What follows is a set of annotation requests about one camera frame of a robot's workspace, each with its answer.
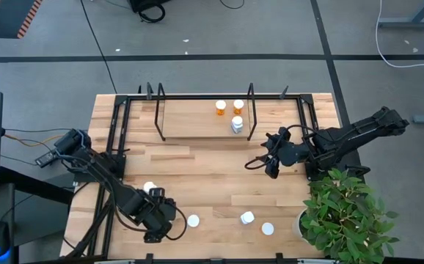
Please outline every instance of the small white object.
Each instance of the small white object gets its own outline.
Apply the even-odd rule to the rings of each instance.
[[[242,108],[243,108],[243,106],[244,106],[244,102],[243,102],[243,100],[235,100],[235,101],[233,102],[233,106],[234,106],[236,109],[242,109]]]
[[[232,129],[235,133],[240,133],[243,130],[243,118],[234,117],[232,119]]]
[[[274,234],[274,226],[271,223],[264,223],[261,227],[264,235],[272,235]]]
[[[148,193],[150,190],[151,190],[151,188],[156,188],[157,186],[155,185],[155,184],[153,184],[152,182],[146,182],[145,184],[144,184],[144,191],[146,192],[146,193]]]
[[[243,224],[249,224],[255,220],[255,215],[253,215],[252,212],[248,211],[240,216],[240,220]]]
[[[225,110],[225,107],[227,107],[227,103],[225,103],[224,100],[218,100],[215,102],[215,107],[218,110]]]
[[[190,227],[197,227],[199,225],[199,216],[190,215],[188,217],[188,225]]]

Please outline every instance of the white cable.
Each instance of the white cable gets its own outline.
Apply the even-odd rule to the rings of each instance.
[[[385,59],[385,57],[383,56],[383,54],[381,54],[380,51],[380,46],[379,46],[379,24],[380,24],[380,17],[381,17],[381,6],[383,5],[383,0],[380,0],[380,12],[379,12],[379,18],[376,20],[376,25],[375,25],[375,42],[376,42],[376,49],[379,51],[379,54],[381,56],[381,58],[391,67],[396,67],[396,68],[408,68],[408,67],[420,67],[420,66],[424,66],[424,64],[418,64],[418,65],[393,65],[391,63],[389,63],[387,61],[387,59]]]

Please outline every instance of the plant pot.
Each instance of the plant pot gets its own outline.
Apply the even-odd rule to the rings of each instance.
[[[303,231],[304,227],[301,225],[300,219],[305,215],[305,211],[307,209],[304,209],[299,215],[295,218],[295,221],[293,221],[292,224],[292,232],[297,237],[301,238],[303,241],[308,242],[305,238],[303,238]]]

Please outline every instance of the table leg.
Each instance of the table leg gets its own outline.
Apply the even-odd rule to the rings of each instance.
[[[424,4],[412,18],[380,18],[378,27],[383,26],[424,27]]]
[[[17,190],[26,192],[27,194],[37,195],[45,199],[65,203],[67,205],[72,202],[72,191],[65,190],[41,180],[36,180],[1,166],[0,184],[3,183],[14,183]]]

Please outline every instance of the black floor stripe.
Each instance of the black floor stripe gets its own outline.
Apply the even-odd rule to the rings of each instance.
[[[164,62],[194,60],[324,60],[319,54],[203,54],[203,55],[132,55],[105,56],[108,62]],[[5,62],[102,62],[101,56],[2,56]]]
[[[424,54],[388,54],[383,55],[387,60],[424,60]],[[333,60],[360,60],[360,61],[370,61],[383,60],[380,55],[331,55]]]
[[[388,60],[424,60],[424,55],[385,55]],[[381,61],[379,55],[323,55],[323,54],[203,54],[203,55],[127,55],[106,56],[108,62],[165,62],[194,60],[312,60],[326,61]],[[0,63],[8,62],[102,62],[101,56],[0,56]]]
[[[339,78],[337,77],[335,62],[331,56],[331,49],[329,48],[328,37],[326,36],[326,31],[324,30],[323,20],[321,19],[320,8],[318,7],[318,2],[316,0],[310,1],[312,4],[313,15],[316,20],[316,27],[318,28],[318,33],[320,35],[321,45],[323,46],[323,52],[326,58],[326,64],[328,66],[329,77],[331,78],[331,83],[333,90],[335,91],[337,108],[339,109],[339,115],[343,125],[350,125],[349,115],[347,114],[346,103],[344,102],[343,91],[339,83]]]

